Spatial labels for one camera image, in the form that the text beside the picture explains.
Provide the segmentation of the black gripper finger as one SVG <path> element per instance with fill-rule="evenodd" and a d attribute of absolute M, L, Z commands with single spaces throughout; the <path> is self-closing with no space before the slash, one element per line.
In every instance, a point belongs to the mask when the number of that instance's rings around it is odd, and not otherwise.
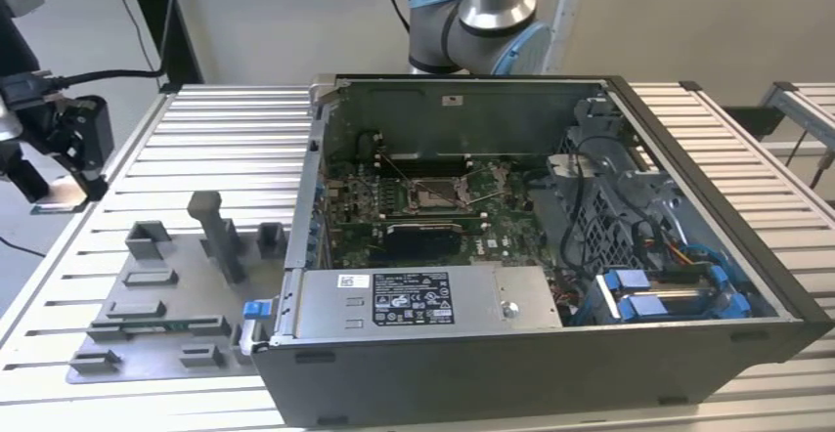
<path fill-rule="evenodd" d="M 18 143 L 2 143 L 2 178 L 10 181 L 30 203 L 36 203 L 50 194 L 50 185 L 24 158 Z"/>
<path fill-rule="evenodd" d="M 108 191 L 103 168 L 114 151 L 114 134 L 107 101 L 95 95 L 71 102 L 74 177 L 88 197 L 100 201 Z"/>

